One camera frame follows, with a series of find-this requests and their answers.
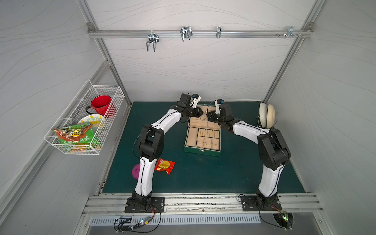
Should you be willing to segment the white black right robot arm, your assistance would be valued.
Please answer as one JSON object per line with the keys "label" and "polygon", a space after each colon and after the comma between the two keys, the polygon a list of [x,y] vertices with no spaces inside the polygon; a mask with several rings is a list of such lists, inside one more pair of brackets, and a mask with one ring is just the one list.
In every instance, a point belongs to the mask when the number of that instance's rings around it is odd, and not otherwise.
{"label": "white black right robot arm", "polygon": [[278,199],[278,183],[291,152],[280,130],[274,128],[275,108],[260,103],[260,127],[235,118],[231,106],[222,99],[214,101],[215,110],[207,113],[208,121],[244,137],[258,145],[259,158],[263,164],[261,182],[257,190],[258,205],[266,206]]}

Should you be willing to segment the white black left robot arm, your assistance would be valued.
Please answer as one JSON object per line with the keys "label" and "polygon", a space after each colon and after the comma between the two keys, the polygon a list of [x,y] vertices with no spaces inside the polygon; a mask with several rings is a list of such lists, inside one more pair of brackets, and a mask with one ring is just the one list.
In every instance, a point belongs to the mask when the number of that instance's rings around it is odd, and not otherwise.
{"label": "white black left robot arm", "polygon": [[203,114],[197,106],[201,97],[195,93],[181,94],[180,100],[167,113],[151,125],[144,125],[139,136],[140,172],[132,200],[144,210],[151,206],[152,179],[157,160],[164,149],[167,131],[182,117],[199,117]]}

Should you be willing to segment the green jewelry box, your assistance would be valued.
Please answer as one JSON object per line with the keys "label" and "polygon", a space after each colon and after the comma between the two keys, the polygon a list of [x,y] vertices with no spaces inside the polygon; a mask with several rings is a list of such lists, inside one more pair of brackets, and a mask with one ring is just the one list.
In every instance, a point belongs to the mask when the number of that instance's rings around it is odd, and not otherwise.
{"label": "green jewelry box", "polygon": [[200,117],[190,117],[184,151],[218,157],[221,153],[221,127],[208,121],[207,113],[215,111],[214,105],[198,104],[203,111]]}

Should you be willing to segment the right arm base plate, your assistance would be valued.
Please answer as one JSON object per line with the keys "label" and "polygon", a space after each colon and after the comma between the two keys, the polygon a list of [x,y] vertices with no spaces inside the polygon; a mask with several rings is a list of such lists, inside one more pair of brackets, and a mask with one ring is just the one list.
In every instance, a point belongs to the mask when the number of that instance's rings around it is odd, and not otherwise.
{"label": "right arm base plate", "polygon": [[271,197],[264,197],[263,194],[258,195],[240,195],[238,200],[241,203],[243,211],[282,211],[282,206],[277,194]]}

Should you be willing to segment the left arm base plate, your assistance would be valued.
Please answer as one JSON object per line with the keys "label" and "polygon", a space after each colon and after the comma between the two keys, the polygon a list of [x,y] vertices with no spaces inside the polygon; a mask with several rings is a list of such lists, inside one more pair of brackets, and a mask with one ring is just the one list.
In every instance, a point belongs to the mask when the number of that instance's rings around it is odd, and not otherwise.
{"label": "left arm base plate", "polygon": [[164,212],[165,210],[164,197],[147,197],[147,198],[133,198],[129,197],[126,201],[125,213],[152,213]]}

